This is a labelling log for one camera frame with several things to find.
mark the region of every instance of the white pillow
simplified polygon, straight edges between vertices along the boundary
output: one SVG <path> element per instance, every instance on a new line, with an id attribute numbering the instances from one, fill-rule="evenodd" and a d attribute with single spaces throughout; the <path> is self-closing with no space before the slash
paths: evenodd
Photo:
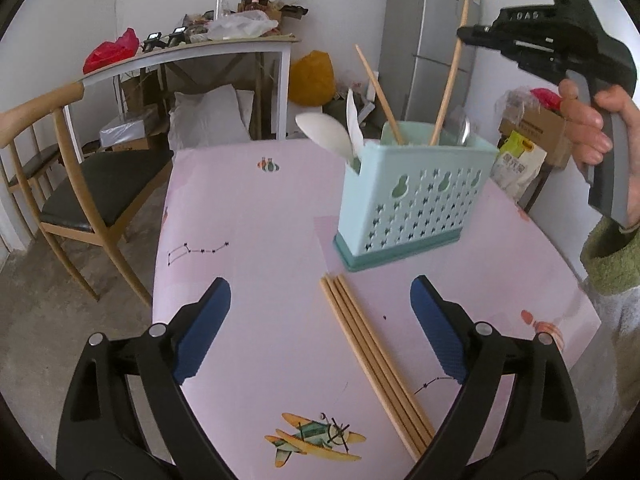
<path id="1" fill-rule="evenodd" d="M 236 94 L 238 94 L 238 105 L 240 106 L 242 124 L 249 130 L 251 114 L 254 111 L 254 92 L 252 90 L 236 90 Z"/>
<path id="2" fill-rule="evenodd" d="M 242 99 L 242 108 L 246 111 L 249 97 L 253 104 L 251 94 L 239 96 L 232 85 L 201 95 L 176 92 L 175 108 L 170 114 L 169 146 L 177 151 L 250 142 L 251 137 L 240 115 L 239 100 Z"/>

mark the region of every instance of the light blue utensil holder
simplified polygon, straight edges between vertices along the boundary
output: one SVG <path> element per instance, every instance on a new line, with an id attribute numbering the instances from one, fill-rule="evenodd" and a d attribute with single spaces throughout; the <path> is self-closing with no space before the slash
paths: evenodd
<path id="1" fill-rule="evenodd" d="M 346 168 L 334 243 L 352 272 L 457 241 L 498 153 L 473 135 L 466 146 L 429 146 L 433 124 L 398 125 L 407 145 L 387 123 L 380 144 Z"/>

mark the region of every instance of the wooden chopstick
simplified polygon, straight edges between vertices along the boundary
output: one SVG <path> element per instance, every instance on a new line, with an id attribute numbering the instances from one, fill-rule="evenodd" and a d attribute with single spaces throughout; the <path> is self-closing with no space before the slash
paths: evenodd
<path id="1" fill-rule="evenodd" d="M 377 368 L 382 372 L 381 378 L 389 388 L 389 396 L 394 401 L 398 402 L 397 406 L 399 415 L 401 415 L 404 420 L 408 420 L 409 422 L 409 425 L 406 426 L 405 429 L 412 433 L 417 433 L 418 440 L 416 441 L 416 444 L 418 445 L 418 451 L 424 452 L 431 442 L 431 435 L 421 424 L 417 413 L 414 412 L 411 403 L 406 398 L 404 391 L 402 390 L 402 387 L 396 381 L 396 374 L 394 374 L 388 362 L 384 359 L 380 348 L 376 346 L 375 342 L 371 338 L 370 333 L 364 326 L 362 318 L 357 314 L 356 310 L 351 304 L 350 298 L 348 297 L 346 291 L 338 280 L 334 280 L 334 285 L 338 293 L 340 294 L 342 304 L 346 306 L 348 318 L 350 318 L 350 320 L 353 320 L 355 323 L 355 327 L 357 330 L 356 334 L 360 337 L 360 341 L 363 341 L 367 346 L 367 349 L 369 350 L 370 354 L 372 354 L 372 357 L 376 362 Z"/>
<path id="2" fill-rule="evenodd" d="M 409 404 L 409 406 L 407 407 L 408 413 L 412 417 L 412 420 L 414 420 L 414 422 L 418 426 L 418 430 L 420 431 L 420 434 L 423 436 L 425 443 L 429 445 L 431 443 L 431 440 L 436 434 L 433 424 L 431 424 L 431 421 L 427 417 L 426 413 L 424 413 L 422 407 L 417 402 L 415 402 L 415 395 L 412 395 L 409 392 L 404 381 L 400 378 L 398 370 L 392 365 L 393 361 L 391 360 L 388 353 L 386 352 L 384 345 L 380 342 L 380 339 L 376 336 L 376 333 L 372 330 L 369 324 L 369 321 L 367 321 L 367 318 L 364 316 L 362 307 L 356 300 L 355 294 L 350 289 L 349 284 L 347 283 L 347 280 L 345 279 L 345 277 L 342 274 L 340 274 L 336 278 L 336 281 L 340 283 L 340 286 L 347 293 L 349 300 L 351 302 L 351 305 L 353 306 L 354 314 L 360 318 L 362 325 L 364 327 L 363 330 L 366 331 L 367 336 L 371 339 L 373 346 L 375 346 L 375 348 L 380 352 L 380 355 L 382 358 L 381 361 L 385 363 L 386 368 L 393 375 L 395 383 L 401 389 L 401 395 L 407 400 Z"/>
<path id="3" fill-rule="evenodd" d="M 346 279 L 338 276 L 332 280 L 325 276 L 321 286 L 398 435 L 414 460 L 418 460 L 435 434 L 433 426 L 400 379 Z"/>
<path id="4" fill-rule="evenodd" d="M 460 20 L 460 27 L 466 25 L 466 20 L 469 15 L 469 0 L 465 0 L 465 4 L 462 7 L 462 19 Z M 431 136 L 430 146 L 435 146 L 440 140 L 440 132 L 442 131 L 442 125 L 444 124 L 444 118 L 449 108 L 449 101 L 451 101 L 451 94 L 453 93 L 453 85 L 456 82 L 456 76 L 458 75 L 458 67 L 460 66 L 460 58 L 462 57 L 462 40 L 458 38 L 456 40 L 456 49 L 453 53 L 453 62 L 449 69 L 449 78 L 447 79 L 447 86 L 444 90 L 442 102 L 440 104 L 440 111 L 438 112 L 438 118 L 436 119 L 436 126 L 433 129 L 433 135 Z"/>
<path id="5" fill-rule="evenodd" d="M 385 93 L 382 91 L 382 86 L 380 86 L 380 83 L 376 79 L 376 76 L 373 73 L 373 70 L 369 66 L 369 62 L 367 62 L 367 58 L 364 57 L 364 54 L 362 53 L 360 47 L 357 45 L 355 47 L 356 47 L 356 51 L 358 52 L 358 56 L 360 56 L 360 59 L 362 60 L 364 69 L 367 71 L 367 75 L 369 76 L 369 81 L 371 81 L 373 88 L 376 89 L 376 93 L 378 94 L 378 99 L 380 99 L 380 104 L 382 105 L 382 109 L 385 112 L 386 120 L 389 121 L 389 126 L 391 126 L 391 131 L 394 133 L 396 142 L 398 143 L 399 146 L 406 145 L 406 142 L 404 142 L 404 139 L 402 138 L 402 134 L 400 133 L 400 127 L 398 126 L 398 123 L 396 122 L 396 118 L 394 117 L 394 113 L 391 111 L 391 106 L 389 106 L 389 102 L 386 100 Z"/>
<path id="6" fill-rule="evenodd" d="M 419 460 L 422 455 L 418 444 L 420 438 L 415 430 L 410 431 L 407 428 L 407 426 L 410 426 L 410 422 L 406 420 L 406 416 L 402 416 L 402 409 L 399 407 L 397 401 L 394 402 L 392 394 L 390 395 L 388 384 L 385 383 L 382 372 L 379 370 L 379 367 L 376 366 L 376 362 L 364 342 L 358 339 L 358 336 L 354 332 L 352 327 L 353 323 L 350 324 L 345 314 L 346 307 L 342 304 L 342 300 L 335 288 L 335 284 L 324 277 L 320 280 L 320 285 L 334 311 L 335 317 L 338 319 L 338 323 L 340 324 L 347 341 L 351 345 L 351 349 L 353 349 L 362 370 L 369 379 L 369 383 L 382 403 L 382 407 L 385 409 L 391 423 L 396 428 L 402 443 L 414 460 Z"/>

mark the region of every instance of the metal screw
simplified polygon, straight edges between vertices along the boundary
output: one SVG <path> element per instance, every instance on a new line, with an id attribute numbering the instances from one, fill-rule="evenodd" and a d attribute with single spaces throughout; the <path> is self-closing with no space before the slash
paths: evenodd
<path id="1" fill-rule="evenodd" d="M 101 333 L 97 332 L 89 338 L 89 345 L 98 346 L 103 339 L 104 339 L 104 336 Z"/>
<path id="2" fill-rule="evenodd" d="M 554 338 L 551 334 L 542 332 L 538 334 L 538 341 L 540 341 L 543 345 L 551 345 L 554 341 Z"/>
<path id="3" fill-rule="evenodd" d="M 149 335 L 151 337 L 160 337 L 166 332 L 166 325 L 164 323 L 156 323 L 149 329 Z"/>
<path id="4" fill-rule="evenodd" d="M 494 332 L 494 329 L 490 324 L 480 322 L 476 324 L 476 332 L 478 332 L 480 335 L 491 335 Z"/>

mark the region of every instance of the green sleeve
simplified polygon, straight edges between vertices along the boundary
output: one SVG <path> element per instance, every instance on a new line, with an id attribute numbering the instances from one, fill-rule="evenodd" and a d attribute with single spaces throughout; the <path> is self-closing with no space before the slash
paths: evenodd
<path id="1" fill-rule="evenodd" d="M 600 221 L 589 235 L 580 260 L 600 294 L 621 294 L 640 285 L 640 235 L 638 231 L 621 233 L 613 220 Z"/>

